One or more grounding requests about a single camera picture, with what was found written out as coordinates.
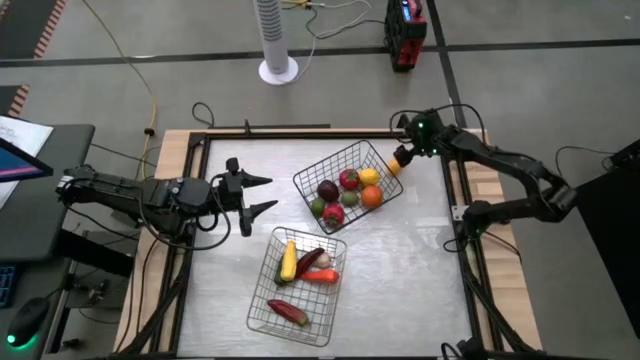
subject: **gray floor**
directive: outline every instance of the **gray floor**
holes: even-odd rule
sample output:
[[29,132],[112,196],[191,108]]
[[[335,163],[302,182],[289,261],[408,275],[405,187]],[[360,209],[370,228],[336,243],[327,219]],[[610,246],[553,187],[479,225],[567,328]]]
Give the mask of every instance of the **gray floor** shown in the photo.
[[[386,1],[371,3],[376,10],[370,18],[381,19]],[[130,55],[260,50],[249,0],[92,4]],[[117,56],[83,6],[80,0],[68,2],[46,58]],[[437,6],[449,44],[617,39],[640,34],[640,5],[632,0],[438,0]],[[314,28],[334,27],[357,13],[357,9],[321,11]],[[303,28],[309,16],[303,11],[285,15],[291,48],[311,45]],[[319,46],[379,46],[381,37],[380,25],[367,24]],[[427,43],[434,42],[429,29]],[[634,108],[640,90],[638,47],[450,56],[462,100],[480,110],[492,141],[505,149],[525,152],[553,166],[555,149],[562,145],[615,151],[640,134]],[[224,60],[141,66],[159,99],[159,133],[201,127],[191,119],[195,101],[208,102],[219,125],[239,125],[247,118],[253,124],[330,123],[334,127],[383,127],[395,110],[448,103],[435,53],[422,54],[418,67],[408,74],[392,73],[384,55],[317,57],[298,83],[283,88],[259,81],[258,63]],[[150,101],[128,67],[0,69],[0,84],[17,83],[31,85],[26,118],[45,124],[92,123],[97,127],[96,143],[140,153]],[[445,118],[453,121],[450,114]],[[467,114],[467,121],[476,126],[472,114]],[[566,152],[561,161],[574,185],[601,172],[600,158],[590,153]],[[132,176],[136,166],[96,149],[88,162],[126,176]],[[503,179],[503,186],[508,198],[522,196],[513,181]],[[86,209],[123,228],[110,219],[109,211]],[[77,220],[68,222],[73,227]],[[514,229],[545,350],[640,358],[640,341],[579,214],[574,211],[557,225],[516,221]],[[88,326],[77,318],[69,331]],[[96,336],[104,339],[102,334]],[[110,350],[108,343],[103,341],[91,350],[104,354]]]

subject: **carrot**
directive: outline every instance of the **carrot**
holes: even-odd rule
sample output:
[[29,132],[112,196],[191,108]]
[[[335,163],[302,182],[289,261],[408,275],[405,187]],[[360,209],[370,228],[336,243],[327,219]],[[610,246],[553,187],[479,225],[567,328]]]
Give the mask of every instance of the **carrot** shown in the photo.
[[300,275],[300,279],[322,284],[336,284],[340,279],[340,274],[333,269],[307,271],[304,274]]

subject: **metal wire basket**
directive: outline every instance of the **metal wire basket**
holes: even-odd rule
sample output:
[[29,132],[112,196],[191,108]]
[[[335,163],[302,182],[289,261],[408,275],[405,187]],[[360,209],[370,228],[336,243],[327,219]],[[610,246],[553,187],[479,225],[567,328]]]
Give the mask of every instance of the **metal wire basket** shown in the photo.
[[[354,169],[359,172],[367,168],[375,169],[380,174],[378,186],[383,192],[384,199],[380,206],[402,194],[403,188],[400,180],[391,172],[391,169],[389,169],[373,145],[366,140],[360,140],[300,171],[293,176],[293,183],[307,203],[309,210],[311,210],[311,202],[318,197],[316,190],[323,180],[331,180],[338,185],[340,196],[342,197],[344,189],[339,186],[340,172],[345,169]],[[320,228],[325,234],[331,235],[375,210],[365,208],[360,202],[355,206],[345,206],[343,209],[344,222],[339,227],[332,228],[327,226],[322,217],[317,219]]]
[[[273,279],[288,240],[295,241],[298,259],[311,250],[323,248],[331,257],[331,268],[340,273],[338,283],[325,285],[295,280],[287,286],[278,287]],[[347,244],[343,241],[282,227],[275,228],[271,233],[251,300],[247,327],[303,344],[318,347],[327,345],[331,338],[346,257]],[[271,299],[283,300],[301,309],[307,314],[309,324],[300,327],[285,320],[267,305],[267,301]]]

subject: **yellow lemon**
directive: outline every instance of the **yellow lemon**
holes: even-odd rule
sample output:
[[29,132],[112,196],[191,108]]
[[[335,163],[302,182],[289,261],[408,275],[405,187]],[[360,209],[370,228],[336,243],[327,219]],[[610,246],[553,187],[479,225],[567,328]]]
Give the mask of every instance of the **yellow lemon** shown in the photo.
[[391,159],[387,166],[389,166],[389,170],[391,170],[393,175],[398,175],[400,174],[400,171],[402,171],[402,167],[400,167],[400,164],[398,164],[398,160],[396,159]]
[[364,169],[360,171],[360,182],[367,185],[377,185],[380,181],[380,174],[375,169]]

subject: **battery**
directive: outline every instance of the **battery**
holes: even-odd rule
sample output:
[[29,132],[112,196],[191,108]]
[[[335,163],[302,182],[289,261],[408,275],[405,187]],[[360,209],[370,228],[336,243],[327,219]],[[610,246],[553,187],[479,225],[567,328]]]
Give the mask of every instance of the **battery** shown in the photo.
[[427,36],[427,19],[420,0],[389,0],[384,33],[393,70],[413,69]]

